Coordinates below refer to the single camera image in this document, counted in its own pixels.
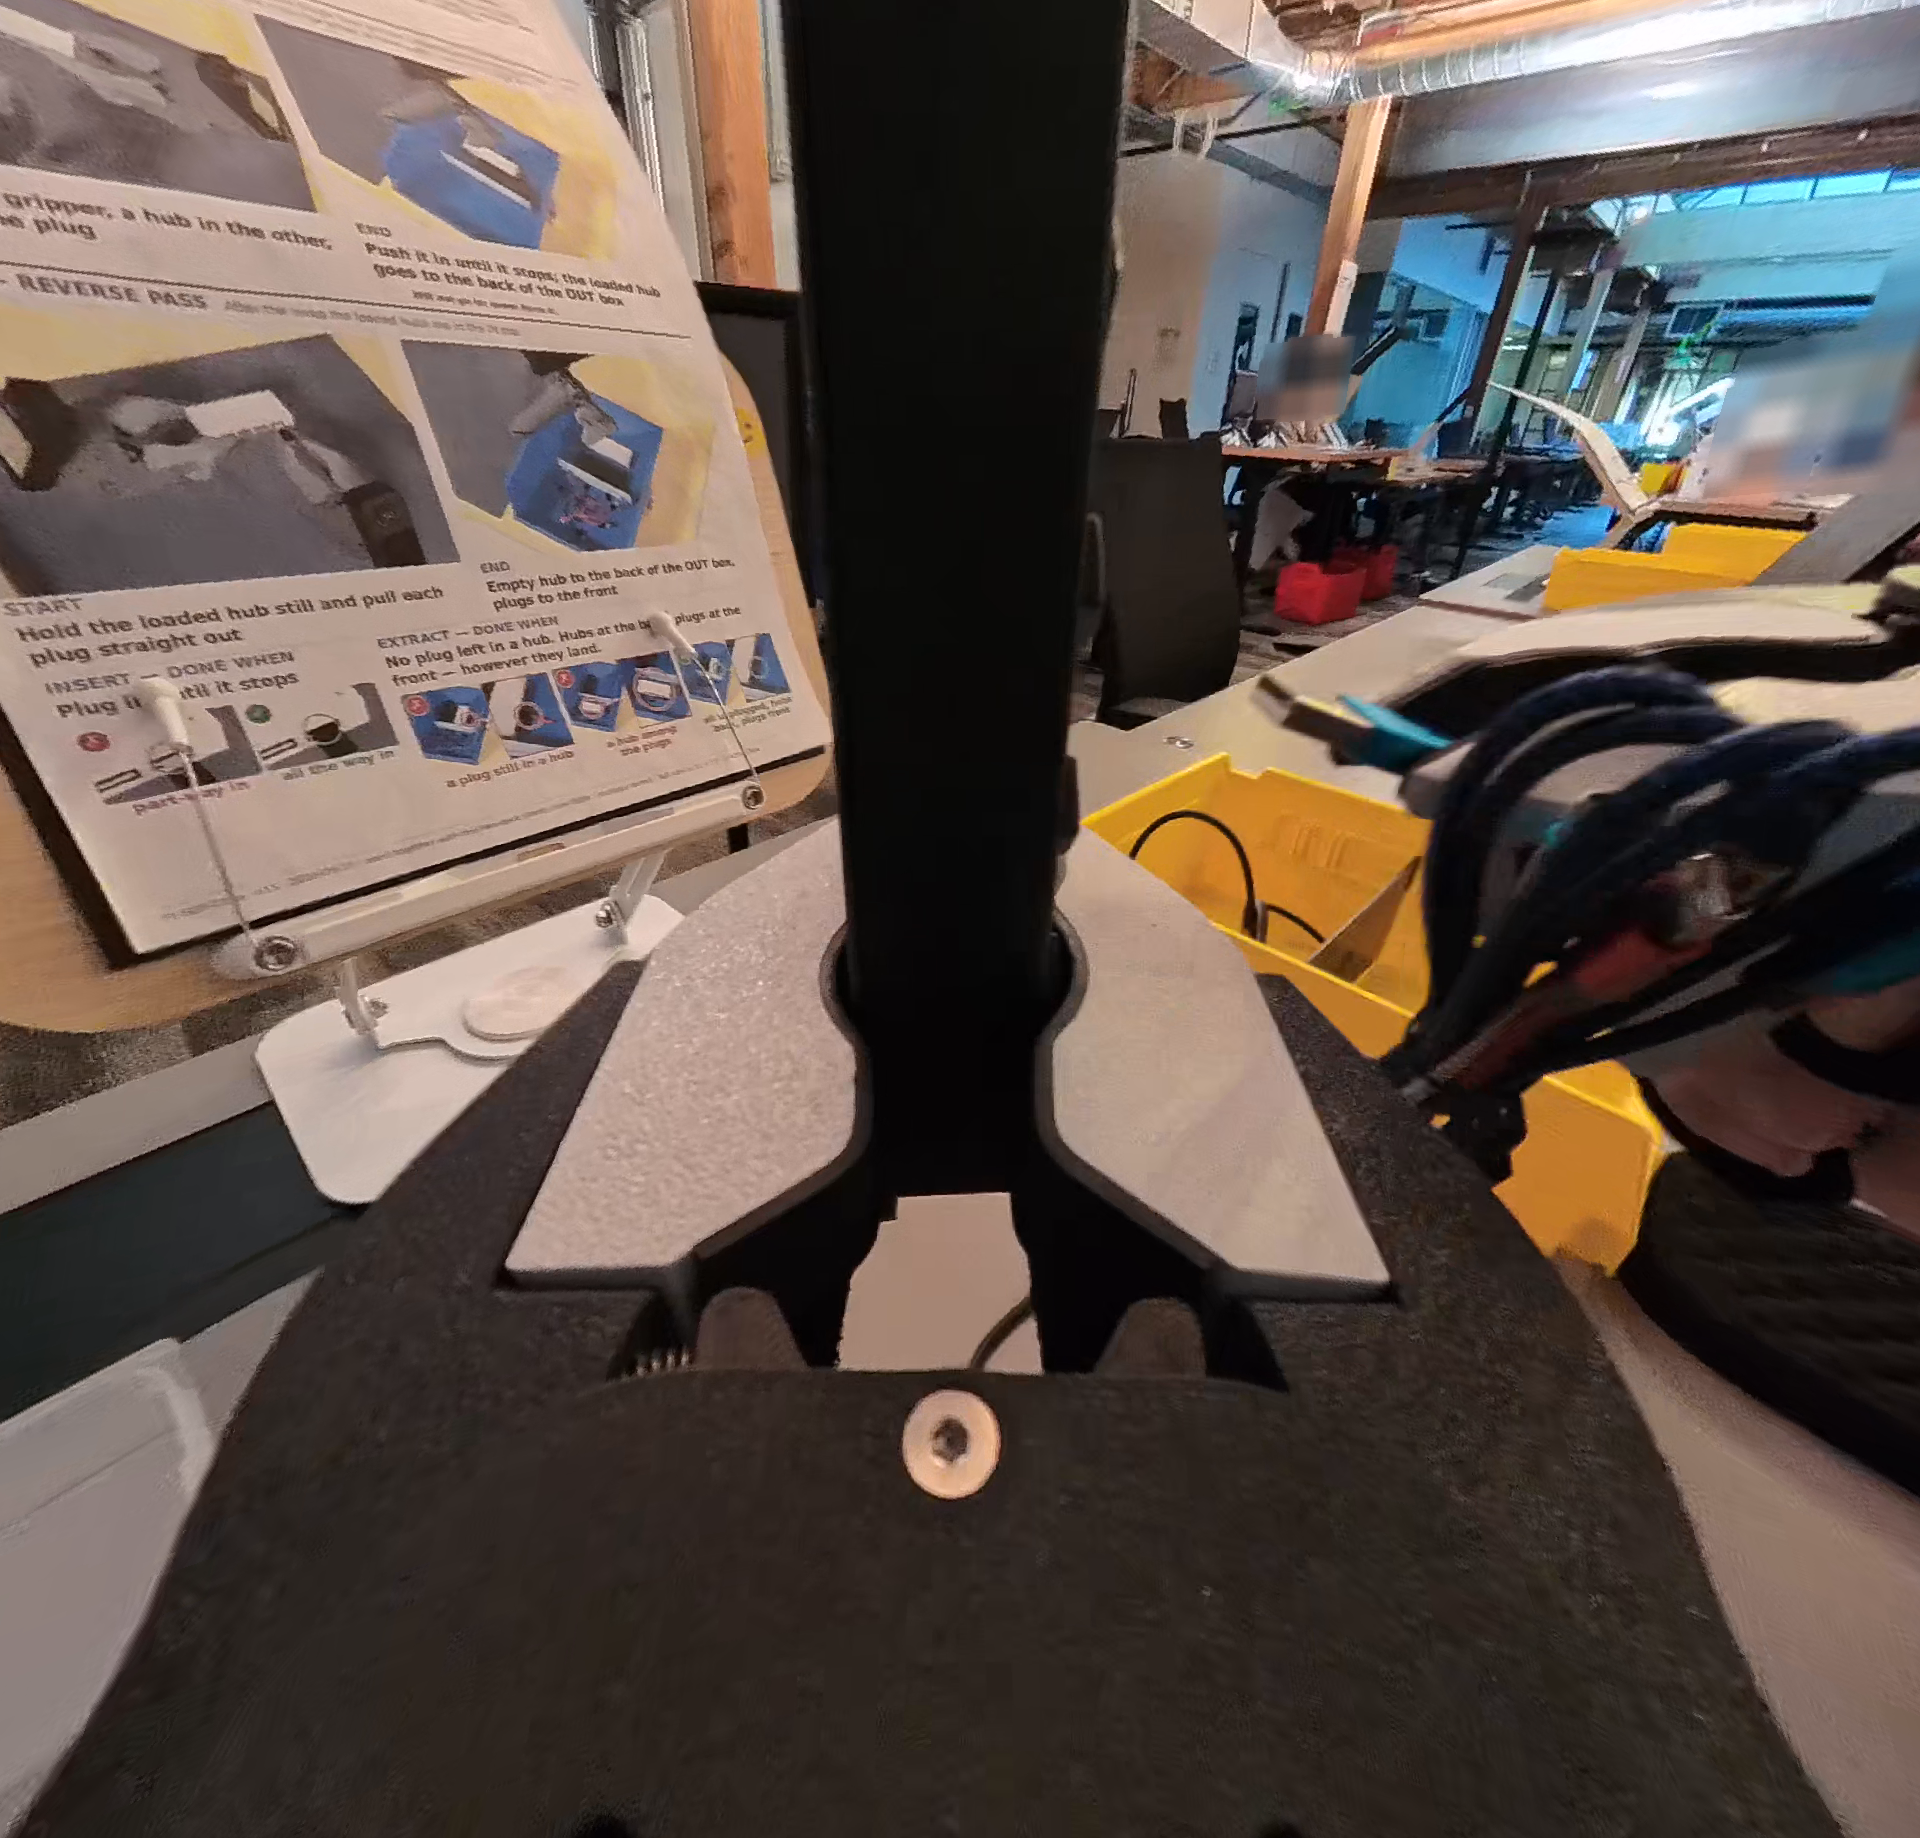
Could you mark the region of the black framed screen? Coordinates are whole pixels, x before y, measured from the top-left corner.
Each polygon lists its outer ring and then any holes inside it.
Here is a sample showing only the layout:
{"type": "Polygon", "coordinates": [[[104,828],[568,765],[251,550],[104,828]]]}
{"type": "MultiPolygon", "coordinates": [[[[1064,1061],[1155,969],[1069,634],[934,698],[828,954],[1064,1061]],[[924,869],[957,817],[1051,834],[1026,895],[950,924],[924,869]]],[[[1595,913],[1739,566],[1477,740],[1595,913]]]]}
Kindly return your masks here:
{"type": "Polygon", "coordinates": [[[795,285],[693,280],[719,354],[740,372],[776,456],[799,599],[826,604],[826,516],[819,516],[819,398],[795,285]]]}

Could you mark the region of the wooden support post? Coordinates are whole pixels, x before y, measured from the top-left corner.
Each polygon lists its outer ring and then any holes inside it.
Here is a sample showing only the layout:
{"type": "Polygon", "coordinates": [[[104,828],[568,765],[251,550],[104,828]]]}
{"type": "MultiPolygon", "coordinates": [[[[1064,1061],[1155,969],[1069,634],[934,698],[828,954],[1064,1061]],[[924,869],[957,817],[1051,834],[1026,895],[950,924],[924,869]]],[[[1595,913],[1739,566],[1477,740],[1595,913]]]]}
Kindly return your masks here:
{"type": "Polygon", "coordinates": [[[1364,215],[1372,215],[1395,112],[1400,112],[1395,94],[1364,94],[1364,104],[1347,112],[1336,183],[1333,183],[1316,275],[1311,275],[1300,339],[1336,339],[1347,316],[1351,316],[1360,234],[1364,234],[1364,215]]]}
{"type": "Polygon", "coordinates": [[[764,0],[682,0],[696,130],[704,275],[725,285],[779,285],[776,171],[764,104],[764,0]]]}

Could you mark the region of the white rounded board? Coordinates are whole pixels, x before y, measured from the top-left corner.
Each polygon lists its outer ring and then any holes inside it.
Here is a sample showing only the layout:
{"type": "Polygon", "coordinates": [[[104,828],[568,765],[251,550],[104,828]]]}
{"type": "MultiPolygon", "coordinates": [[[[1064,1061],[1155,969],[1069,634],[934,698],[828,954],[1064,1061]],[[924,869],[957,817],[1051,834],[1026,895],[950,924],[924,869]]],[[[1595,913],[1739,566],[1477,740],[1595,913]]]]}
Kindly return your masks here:
{"type": "Polygon", "coordinates": [[[578,905],[388,979],[340,963],[326,999],[251,1050],[315,1193],[368,1210],[560,1011],[671,924],[682,913],[648,893],[634,922],[608,895],[578,905]]]}

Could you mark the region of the black divider plate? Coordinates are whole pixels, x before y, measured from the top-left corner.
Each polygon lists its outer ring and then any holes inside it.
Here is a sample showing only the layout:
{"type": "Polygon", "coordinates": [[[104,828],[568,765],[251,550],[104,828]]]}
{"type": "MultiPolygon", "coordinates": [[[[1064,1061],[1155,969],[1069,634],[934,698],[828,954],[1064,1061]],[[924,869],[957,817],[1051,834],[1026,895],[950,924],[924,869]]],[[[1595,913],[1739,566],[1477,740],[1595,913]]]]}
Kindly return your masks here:
{"type": "Polygon", "coordinates": [[[1333,979],[1364,979],[1380,969],[1380,954],[1395,946],[1395,924],[1407,913],[1407,895],[1422,893],[1426,859],[1407,859],[1380,895],[1364,895],[1316,954],[1311,969],[1333,979]]]}

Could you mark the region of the black USB cable grey plug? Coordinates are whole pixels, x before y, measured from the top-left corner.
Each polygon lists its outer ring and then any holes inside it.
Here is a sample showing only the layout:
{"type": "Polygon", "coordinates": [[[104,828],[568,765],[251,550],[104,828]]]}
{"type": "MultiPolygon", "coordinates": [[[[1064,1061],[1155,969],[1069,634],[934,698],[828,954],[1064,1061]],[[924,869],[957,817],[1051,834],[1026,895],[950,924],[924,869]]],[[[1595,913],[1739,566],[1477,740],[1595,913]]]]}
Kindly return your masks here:
{"type": "Polygon", "coordinates": [[[1276,922],[1283,922],[1288,935],[1300,935],[1311,946],[1320,946],[1320,935],[1316,935],[1300,913],[1264,895],[1245,842],[1239,842],[1221,817],[1210,817],[1210,806],[1166,806],[1166,817],[1155,817],[1155,826],[1127,842],[1127,859],[1136,867],[1136,853],[1147,853],[1158,828],[1174,828],[1174,826],[1199,826],[1199,828],[1216,828],[1216,834],[1235,853],[1235,869],[1239,869],[1239,940],[1271,940],[1276,922]]]}

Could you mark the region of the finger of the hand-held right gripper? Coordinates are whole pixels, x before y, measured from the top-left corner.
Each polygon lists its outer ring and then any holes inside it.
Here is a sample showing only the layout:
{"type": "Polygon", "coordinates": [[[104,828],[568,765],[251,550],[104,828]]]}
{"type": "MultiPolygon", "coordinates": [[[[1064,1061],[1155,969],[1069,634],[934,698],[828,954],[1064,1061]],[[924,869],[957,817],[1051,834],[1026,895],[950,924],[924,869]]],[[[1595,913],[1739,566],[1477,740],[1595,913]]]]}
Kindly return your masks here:
{"type": "Polygon", "coordinates": [[[1726,677],[1814,677],[1867,683],[1908,668],[1908,618],[1874,609],[1874,580],[1768,580],[1768,587],[1700,587],[1642,599],[1595,609],[1556,609],[1539,625],[1504,625],[1460,649],[1422,668],[1387,692],[1407,722],[1495,722],[1504,703],[1614,668],[1662,668],[1700,683],[1726,677]]]}
{"type": "Polygon", "coordinates": [[[1724,677],[1677,698],[1595,698],[1595,671],[1518,698],[1484,737],[1410,762],[1407,806],[1443,834],[1431,869],[1552,853],[1595,826],[1595,853],[1724,817],[1715,853],[1789,877],[1838,877],[1920,826],[1916,671],[1895,677],[1724,677]]]}

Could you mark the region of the yellow plastic bin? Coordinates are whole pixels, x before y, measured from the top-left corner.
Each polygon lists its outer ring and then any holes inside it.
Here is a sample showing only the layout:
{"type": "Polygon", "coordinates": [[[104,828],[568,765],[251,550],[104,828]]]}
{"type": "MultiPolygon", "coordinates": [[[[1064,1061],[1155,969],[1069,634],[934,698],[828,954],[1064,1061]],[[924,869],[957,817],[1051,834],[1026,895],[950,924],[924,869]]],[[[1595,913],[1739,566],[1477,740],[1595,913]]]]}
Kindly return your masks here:
{"type": "MultiPolygon", "coordinates": [[[[1147,780],[1136,795],[1091,806],[1086,828],[1127,853],[1166,806],[1221,817],[1245,842],[1264,895],[1300,913],[1320,940],[1364,895],[1380,895],[1380,885],[1407,859],[1426,859],[1431,834],[1400,799],[1333,788],[1288,765],[1245,775],[1228,757],[1210,757],[1191,765],[1174,765],[1166,780],[1147,780]]],[[[1395,924],[1395,946],[1351,990],[1316,977],[1311,940],[1283,922],[1271,924],[1271,940],[1239,940],[1239,869],[1216,828],[1174,826],[1136,853],[1136,867],[1166,877],[1183,905],[1199,905],[1256,977],[1283,977],[1360,1055],[1400,1050],[1407,1021],[1426,999],[1426,869],[1395,924]]],[[[1619,1061],[1581,1061],[1570,1075],[1539,1084],[1522,1097],[1522,1124],[1531,1129],[1507,1157],[1507,1181],[1495,1183],[1504,1210],[1541,1254],[1575,1254],[1619,1278],[1619,1263],[1642,1242],[1647,1183],[1664,1157],[1664,1129],[1647,1111],[1642,1084],[1619,1061]]]]}

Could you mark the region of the black mesh wrist rest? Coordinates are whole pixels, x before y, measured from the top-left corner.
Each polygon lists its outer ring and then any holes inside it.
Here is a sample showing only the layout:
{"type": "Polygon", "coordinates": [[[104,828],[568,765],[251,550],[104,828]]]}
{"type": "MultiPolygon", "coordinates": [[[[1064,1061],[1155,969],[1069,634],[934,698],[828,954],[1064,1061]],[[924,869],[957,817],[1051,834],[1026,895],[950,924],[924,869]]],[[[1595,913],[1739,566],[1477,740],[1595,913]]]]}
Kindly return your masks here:
{"type": "Polygon", "coordinates": [[[1850,1203],[1850,1157],[1778,1181],[1664,1154],[1623,1299],[1708,1370],[1920,1493],[1920,1251],[1850,1203]]]}

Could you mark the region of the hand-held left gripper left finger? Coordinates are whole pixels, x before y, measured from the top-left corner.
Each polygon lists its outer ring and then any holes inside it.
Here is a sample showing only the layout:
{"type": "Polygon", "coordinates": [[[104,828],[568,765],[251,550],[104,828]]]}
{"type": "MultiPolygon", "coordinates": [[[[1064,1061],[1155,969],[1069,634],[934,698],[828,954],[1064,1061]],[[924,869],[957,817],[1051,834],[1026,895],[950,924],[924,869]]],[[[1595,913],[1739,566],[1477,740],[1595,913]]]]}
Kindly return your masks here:
{"type": "Polygon", "coordinates": [[[590,1093],[525,1203],[525,1292],[765,1292],[795,1332],[845,1332],[871,1254],[871,1093],[836,1011],[845,842],[779,834],[646,963],[590,1093]]]}

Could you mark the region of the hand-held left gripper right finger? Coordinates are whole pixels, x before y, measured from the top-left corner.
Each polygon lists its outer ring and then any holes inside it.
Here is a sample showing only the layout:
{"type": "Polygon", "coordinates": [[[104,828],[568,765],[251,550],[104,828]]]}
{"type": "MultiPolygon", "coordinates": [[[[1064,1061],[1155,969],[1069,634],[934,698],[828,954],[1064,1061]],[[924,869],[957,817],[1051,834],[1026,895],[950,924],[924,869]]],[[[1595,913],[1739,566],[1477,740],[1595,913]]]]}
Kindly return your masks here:
{"type": "Polygon", "coordinates": [[[1256,1306],[1395,1306],[1256,969],[1166,877],[1076,834],[1064,999],[1032,1038],[1032,1323],[1114,1340],[1180,1299],[1216,1340],[1256,1306]]]}

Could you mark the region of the printed instruction poster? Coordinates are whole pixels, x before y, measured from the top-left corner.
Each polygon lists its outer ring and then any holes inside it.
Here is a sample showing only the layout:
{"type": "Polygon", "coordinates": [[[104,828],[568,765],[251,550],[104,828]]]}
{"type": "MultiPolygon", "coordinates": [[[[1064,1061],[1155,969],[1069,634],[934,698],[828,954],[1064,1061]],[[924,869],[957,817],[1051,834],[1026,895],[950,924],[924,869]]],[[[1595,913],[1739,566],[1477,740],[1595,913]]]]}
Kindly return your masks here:
{"type": "Polygon", "coordinates": [[[557,0],[5,0],[5,775],[94,969],[522,893],[828,762],[557,0]]]}

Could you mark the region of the small yellow box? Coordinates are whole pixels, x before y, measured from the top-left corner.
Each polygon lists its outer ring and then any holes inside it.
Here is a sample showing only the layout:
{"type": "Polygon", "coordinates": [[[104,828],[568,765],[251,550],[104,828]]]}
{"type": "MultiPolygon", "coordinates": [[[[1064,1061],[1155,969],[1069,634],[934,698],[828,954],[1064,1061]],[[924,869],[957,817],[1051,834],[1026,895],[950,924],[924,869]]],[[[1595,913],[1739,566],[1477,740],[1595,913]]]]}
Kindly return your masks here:
{"type": "Polygon", "coordinates": [[[1662,550],[1556,550],[1541,609],[1750,587],[1802,529],[1664,523],[1662,550]]]}

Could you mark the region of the person's right hand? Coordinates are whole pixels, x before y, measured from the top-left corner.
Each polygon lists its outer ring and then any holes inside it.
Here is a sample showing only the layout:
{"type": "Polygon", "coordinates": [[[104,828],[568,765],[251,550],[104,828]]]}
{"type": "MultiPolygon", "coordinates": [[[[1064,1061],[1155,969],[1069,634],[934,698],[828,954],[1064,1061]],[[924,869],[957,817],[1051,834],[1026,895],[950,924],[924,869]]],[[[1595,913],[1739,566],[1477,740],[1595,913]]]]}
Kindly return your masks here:
{"type": "Polygon", "coordinates": [[[1781,1027],[1724,1027],[1688,1061],[1647,1075],[1647,1106],[1778,1181],[1824,1154],[1850,1157],[1850,1193],[1896,1214],[1920,1171],[1916,1038],[1920,979],[1824,996],[1781,1027]]]}

